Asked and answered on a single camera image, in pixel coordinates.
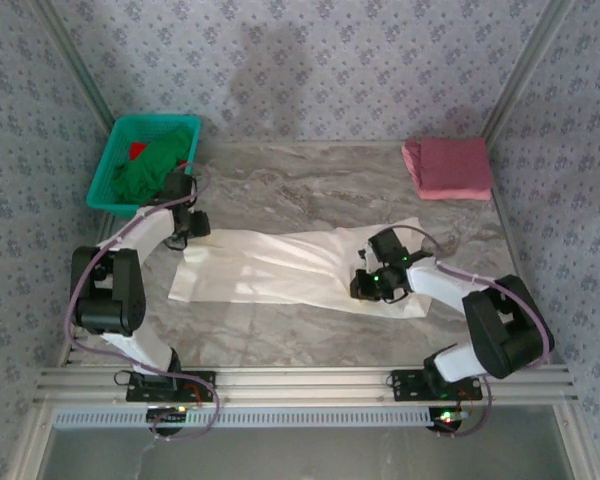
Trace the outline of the white t-shirt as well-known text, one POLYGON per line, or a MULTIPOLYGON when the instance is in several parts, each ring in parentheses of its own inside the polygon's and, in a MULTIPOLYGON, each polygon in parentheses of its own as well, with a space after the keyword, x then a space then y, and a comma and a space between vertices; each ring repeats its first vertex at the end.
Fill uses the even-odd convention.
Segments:
POLYGON ((395 303, 350 296, 358 251, 385 227, 266 234, 215 230, 184 250, 169 292, 181 302, 301 304, 391 319, 423 318, 431 299, 411 294, 395 303))

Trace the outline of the green t-shirt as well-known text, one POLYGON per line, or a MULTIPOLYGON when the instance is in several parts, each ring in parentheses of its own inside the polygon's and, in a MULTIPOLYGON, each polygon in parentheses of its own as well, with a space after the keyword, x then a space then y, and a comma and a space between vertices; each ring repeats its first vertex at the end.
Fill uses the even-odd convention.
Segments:
POLYGON ((166 176, 188 159, 192 139, 186 128, 172 130, 150 142, 134 160, 117 166, 111 179, 115 199, 141 205, 158 194, 166 176))

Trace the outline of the teal plastic basket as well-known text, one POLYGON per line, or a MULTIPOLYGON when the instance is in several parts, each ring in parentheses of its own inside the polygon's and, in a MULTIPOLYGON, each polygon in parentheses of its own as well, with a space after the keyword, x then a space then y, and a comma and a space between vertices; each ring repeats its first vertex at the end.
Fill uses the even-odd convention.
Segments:
POLYGON ((129 147, 133 142, 148 145, 178 128, 186 128, 192 134, 188 159, 178 163, 186 173, 193 170, 197 143, 202 127, 201 119, 194 115, 142 114, 126 115, 119 118, 109 136, 104 153, 96 169, 87 194, 87 204, 93 209, 103 210, 113 215, 130 218, 142 205, 119 203, 111 188, 114 169, 129 159, 129 147))

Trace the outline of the folded pink towel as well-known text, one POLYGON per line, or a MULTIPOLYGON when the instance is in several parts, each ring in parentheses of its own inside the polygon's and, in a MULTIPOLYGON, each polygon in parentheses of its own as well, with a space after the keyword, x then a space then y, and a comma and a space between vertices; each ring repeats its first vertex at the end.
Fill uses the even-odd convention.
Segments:
POLYGON ((493 177, 481 137, 406 141, 401 152, 422 200, 491 199, 493 177))

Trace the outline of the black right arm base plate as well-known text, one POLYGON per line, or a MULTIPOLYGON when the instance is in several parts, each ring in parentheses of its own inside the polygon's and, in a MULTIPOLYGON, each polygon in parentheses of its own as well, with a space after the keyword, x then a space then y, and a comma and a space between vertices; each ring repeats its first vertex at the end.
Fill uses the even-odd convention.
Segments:
POLYGON ((393 370, 386 378, 396 402, 482 400, 477 377, 448 382, 428 369, 393 370))

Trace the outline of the aluminium frame rail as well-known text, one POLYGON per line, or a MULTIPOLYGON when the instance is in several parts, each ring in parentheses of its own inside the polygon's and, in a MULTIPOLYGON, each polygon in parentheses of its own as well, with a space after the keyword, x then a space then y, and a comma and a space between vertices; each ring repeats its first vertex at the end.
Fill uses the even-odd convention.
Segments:
MULTIPOLYGON (((114 383, 118 366, 78 366, 42 371, 34 401, 56 405, 120 405, 125 388, 114 383)), ((367 407, 394 403, 389 367, 214 367, 216 389, 229 407, 367 407)), ((578 401, 564 365, 519 371, 492 379, 496 406, 559 405, 578 401)))

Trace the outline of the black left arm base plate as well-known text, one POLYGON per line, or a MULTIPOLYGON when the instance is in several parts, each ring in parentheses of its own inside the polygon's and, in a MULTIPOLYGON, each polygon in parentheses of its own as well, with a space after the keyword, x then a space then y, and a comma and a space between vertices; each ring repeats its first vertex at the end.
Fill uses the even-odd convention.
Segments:
POLYGON ((214 371, 185 371, 186 379, 129 372, 126 387, 128 402, 212 403, 207 384, 216 386, 214 371))

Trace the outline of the aluminium frame post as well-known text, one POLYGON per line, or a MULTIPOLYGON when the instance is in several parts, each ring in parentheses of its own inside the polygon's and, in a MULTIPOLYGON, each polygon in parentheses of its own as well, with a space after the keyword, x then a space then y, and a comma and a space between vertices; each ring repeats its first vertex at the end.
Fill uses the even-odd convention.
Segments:
POLYGON ((564 23, 576 0, 547 0, 535 27, 521 50, 507 81, 499 94, 481 134, 490 150, 522 97, 534 71, 541 63, 560 27, 564 23))
POLYGON ((97 123, 110 133, 115 119, 52 0, 27 0, 49 36, 97 123))

